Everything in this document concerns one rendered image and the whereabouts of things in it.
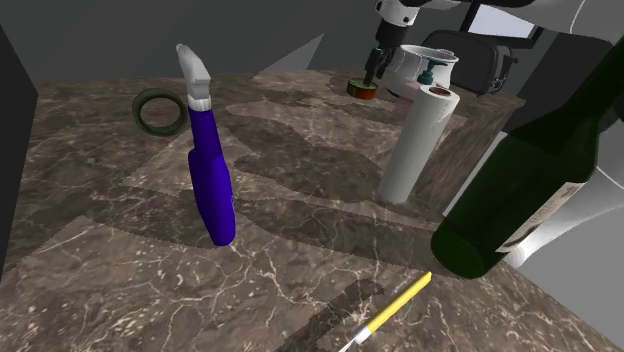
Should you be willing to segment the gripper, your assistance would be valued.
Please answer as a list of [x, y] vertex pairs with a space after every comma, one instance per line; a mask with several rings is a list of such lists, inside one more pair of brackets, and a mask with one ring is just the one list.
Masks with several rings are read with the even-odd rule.
[[365, 64], [365, 82], [371, 82], [374, 79], [381, 61], [383, 66], [387, 66], [391, 62], [394, 55], [393, 47], [400, 46], [405, 36], [405, 27], [394, 25], [385, 20], [380, 22], [375, 34], [375, 39], [378, 42], [379, 48], [373, 48], [369, 54]]

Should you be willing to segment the white pot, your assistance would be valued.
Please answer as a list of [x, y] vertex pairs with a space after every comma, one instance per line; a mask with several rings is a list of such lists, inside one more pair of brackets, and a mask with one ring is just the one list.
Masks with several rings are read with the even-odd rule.
[[450, 87], [451, 73], [459, 58], [453, 52], [445, 49], [432, 49], [418, 45], [401, 45], [386, 68], [383, 78], [384, 85], [389, 92], [398, 96], [406, 80], [415, 80], [427, 67], [430, 60], [446, 63], [446, 66], [435, 66], [432, 70], [434, 82], [432, 85], [443, 88]]

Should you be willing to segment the green and red can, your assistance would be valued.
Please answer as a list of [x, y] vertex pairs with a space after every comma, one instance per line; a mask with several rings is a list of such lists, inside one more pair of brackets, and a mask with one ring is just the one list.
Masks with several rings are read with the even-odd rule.
[[375, 82], [366, 83], [363, 78], [351, 78], [347, 82], [346, 91], [349, 95], [363, 100], [375, 97], [378, 85]]

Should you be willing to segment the pink soap dispenser teal pump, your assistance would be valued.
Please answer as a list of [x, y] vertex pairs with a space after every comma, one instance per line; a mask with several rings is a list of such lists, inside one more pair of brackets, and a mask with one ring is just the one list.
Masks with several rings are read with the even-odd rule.
[[413, 100], [420, 87], [423, 85], [432, 85], [434, 82], [433, 68], [435, 66], [446, 66], [446, 63], [436, 60], [430, 60], [427, 67], [417, 76], [415, 80], [406, 80], [402, 85], [399, 97], [407, 100]]

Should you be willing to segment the white paper towel roll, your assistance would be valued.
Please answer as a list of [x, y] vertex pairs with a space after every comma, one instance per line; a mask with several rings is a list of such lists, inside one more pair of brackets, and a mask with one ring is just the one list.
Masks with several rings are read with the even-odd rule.
[[378, 188], [392, 203], [407, 200], [460, 101], [449, 89], [417, 82], [404, 84], [401, 98], [409, 103], [405, 123]]

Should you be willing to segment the black bag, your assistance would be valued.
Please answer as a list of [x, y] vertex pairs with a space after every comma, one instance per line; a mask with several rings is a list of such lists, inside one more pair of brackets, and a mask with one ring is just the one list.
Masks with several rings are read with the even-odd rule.
[[519, 62], [512, 48], [493, 37], [469, 32], [436, 30], [422, 42], [424, 47], [452, 52], [452, 85], [477, 95], [496, 94], [507, 81], [513, 64]]

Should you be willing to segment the window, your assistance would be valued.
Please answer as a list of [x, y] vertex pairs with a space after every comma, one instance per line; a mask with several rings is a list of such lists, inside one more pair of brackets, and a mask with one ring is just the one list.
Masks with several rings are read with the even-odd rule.
[[514, 49], [531, 49], [544, 29], [501, 9], [472, 0], [460, 31], [496, 39]]

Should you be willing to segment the dark green wine bottle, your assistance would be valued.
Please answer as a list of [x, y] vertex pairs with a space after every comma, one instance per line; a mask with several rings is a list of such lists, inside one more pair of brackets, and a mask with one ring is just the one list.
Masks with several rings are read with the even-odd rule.
[[512, 130], [431, 238], [452, 273], [480, 278], [591, 178], [600, 123], [624, 93], [624, 36], [561, 107]]

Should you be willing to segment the blue spray bottle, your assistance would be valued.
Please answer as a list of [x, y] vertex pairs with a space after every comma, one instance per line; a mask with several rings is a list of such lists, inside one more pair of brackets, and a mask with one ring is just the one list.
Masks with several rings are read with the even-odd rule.
[[188, 99], [193, 148], [188, 163], [199, 214], [216, 246], [229, 245], [236, 234], [230, 174], [226, 165], [210, 95], [211, 76], [190, 47], [176, 46]]

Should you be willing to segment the yellow handled tool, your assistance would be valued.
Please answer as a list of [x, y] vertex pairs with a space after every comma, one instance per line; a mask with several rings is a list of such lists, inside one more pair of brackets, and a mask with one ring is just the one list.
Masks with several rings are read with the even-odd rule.
[[363, 323], [354, 333], [354, 336], [350, 339], [350, 341], [347, 342], [338, 352], [347, 352], [353, 344], [362, 344], [400, 308], [402, 308], [409, 300], [418, 294], [431, 281], [431, 279], [432, 273], [426, 272], [420, 278], [414, 280], [412, 283], [403, 288], [381, 309], [367, 319], [366, 322]]

